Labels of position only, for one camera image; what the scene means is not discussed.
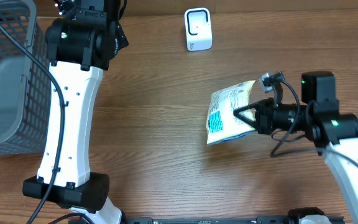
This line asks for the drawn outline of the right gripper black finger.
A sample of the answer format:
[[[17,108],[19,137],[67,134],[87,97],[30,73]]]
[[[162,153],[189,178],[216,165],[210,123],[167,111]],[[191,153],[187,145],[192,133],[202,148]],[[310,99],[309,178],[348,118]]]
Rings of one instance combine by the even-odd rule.
[[[251,110],[251,109],[258,109],[259,108],[259,104],[258,103],[251,103],[247,106],[243,106],[243,107],[240,107],[240,108],[237,108],[233,111],[234,115],[235,116],[239,116],[240,115],[240,112],[243,112],[243,111],[247,111],[247,110]]]
[[[251,119],[249,119],[248,117],[246,116],[243,116],[241,115],[240,113],[238,112],[234,112],[234,116],[236,118],[238,118],[239,120],[245,122],[247,125],[249,125],[250,127],[254,128],[254,129],[257,129],[257,123]]]

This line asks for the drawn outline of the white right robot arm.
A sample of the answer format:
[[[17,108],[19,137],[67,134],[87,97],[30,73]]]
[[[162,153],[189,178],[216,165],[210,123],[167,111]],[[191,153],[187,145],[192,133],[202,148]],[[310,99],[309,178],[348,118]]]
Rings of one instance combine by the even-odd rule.
[[[336,80],[329,71],[305,72],[301,75],[301,94],[293,94],[294,104],[282,102],[283,86],[294,92],[282,72],[263,74],[264,92],[274,96],[233,111],[233,115],[253,127],[259,134],[273,136],[277,131],[289,135],[298,131],[313,142],[323,157],[344,197],[352,221],[358,223],[358,118],[341,114],[336,97]]]

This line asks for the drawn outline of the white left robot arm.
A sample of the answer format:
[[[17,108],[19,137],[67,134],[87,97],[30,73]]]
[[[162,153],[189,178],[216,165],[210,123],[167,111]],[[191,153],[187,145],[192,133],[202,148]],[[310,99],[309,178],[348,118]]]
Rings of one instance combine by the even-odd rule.
[[[53,202],[86,223],[119,224],[124,212],[108,197],[109,176],[89,162],[94,102],[103,73],[128,46],[120,20],[127,3],[57,1],[60,17],[45,35],[49,70],[55,79],[44,155],[23,194]]]

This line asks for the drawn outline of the yellow snack bag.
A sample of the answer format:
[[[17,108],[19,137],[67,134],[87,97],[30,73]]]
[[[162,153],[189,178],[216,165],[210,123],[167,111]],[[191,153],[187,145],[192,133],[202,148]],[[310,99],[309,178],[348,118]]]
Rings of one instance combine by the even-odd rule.
[[[207,145],[238,139],[255,129],[234,116],[234,110],[249,104],[255,80],[214,92],[206,119]]]

